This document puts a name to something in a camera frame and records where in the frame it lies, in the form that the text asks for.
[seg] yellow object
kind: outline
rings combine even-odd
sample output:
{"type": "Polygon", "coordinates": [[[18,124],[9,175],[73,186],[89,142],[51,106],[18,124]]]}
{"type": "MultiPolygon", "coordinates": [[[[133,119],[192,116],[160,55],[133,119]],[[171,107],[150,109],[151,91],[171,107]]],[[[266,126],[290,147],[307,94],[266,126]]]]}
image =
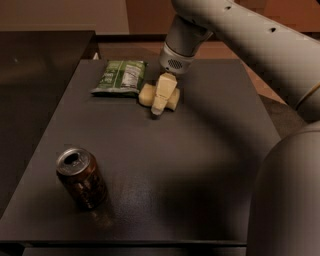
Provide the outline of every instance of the yellow object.
{"type": "MultiPolygon", "coordinates": [[[[156,95],[156,87],[151,84],[145,84],[139,94],[139,103],[146,107],[151,107],[156,95]]],[[[165,108],[175,110],[180,98],[180,90],[175,88],[171,97],[169,98],[165,108]]]]}
{"type": "Polygon", "coordinates": [[[177,86],[176,77],[170,73],[162,74],[156,85],[156,93],[151,107],[154,115],[161,115],[166,107],[169,98],[177,86]]]}

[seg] green chip packet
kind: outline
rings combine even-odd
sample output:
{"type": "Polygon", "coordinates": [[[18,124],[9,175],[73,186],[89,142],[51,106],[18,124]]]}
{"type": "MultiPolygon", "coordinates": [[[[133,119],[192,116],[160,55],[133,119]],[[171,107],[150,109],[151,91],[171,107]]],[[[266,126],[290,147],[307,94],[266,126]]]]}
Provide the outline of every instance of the green chip packet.
{"type": "Polygon", "coordinates": [[[110,60],[95,96],[137,97],[142,89],[147,63],[133,60],[110,60]]]}

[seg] aluminum can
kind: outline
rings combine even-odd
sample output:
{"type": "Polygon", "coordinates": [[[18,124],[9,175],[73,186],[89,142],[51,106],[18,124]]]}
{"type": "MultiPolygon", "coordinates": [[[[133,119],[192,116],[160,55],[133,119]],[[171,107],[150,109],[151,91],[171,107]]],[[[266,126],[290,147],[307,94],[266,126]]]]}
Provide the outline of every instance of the aluminum can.
{"type": "Polygon", "coordinates": [[[95,157],[82,148],[70,148],[57,159],[57,176],[80,208],[92,209],[107,195],[95,157]]]}

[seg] food item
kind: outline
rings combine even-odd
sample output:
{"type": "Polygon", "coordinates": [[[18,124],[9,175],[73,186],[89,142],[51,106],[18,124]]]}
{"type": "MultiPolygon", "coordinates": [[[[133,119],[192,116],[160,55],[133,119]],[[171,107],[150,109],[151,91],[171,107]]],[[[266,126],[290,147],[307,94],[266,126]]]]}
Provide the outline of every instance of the food item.
{"type": "Polygon", "coordinates": [[[57,160],[56,173],[80,208],[92,209],[107,195],[96,159],[81,148],[70,148],[57,160]]]}
{"type": "Polygon", "coordinates": [[[170,73],[162,74],[156,85],[156,94],[151,107],[151,112],[160,116],[177,86],[176,77],[170,73]]]}
{"type": "MultiPolygon", "coordinates": [[[[156,94],[156,87],[151,84],[145,84],[139,94],[139,103],[146,107],[151,107],[156,94]]],[[[180,98],[180,90],[175,88],[171,97],[169,98],[165,108],[175,110],[180,98]]]]}
{"type": "Polygon", "coordinates": [[[95,96],[137,97],[142,88],[147,63],[144,61],[109,61],[95,96]]]}

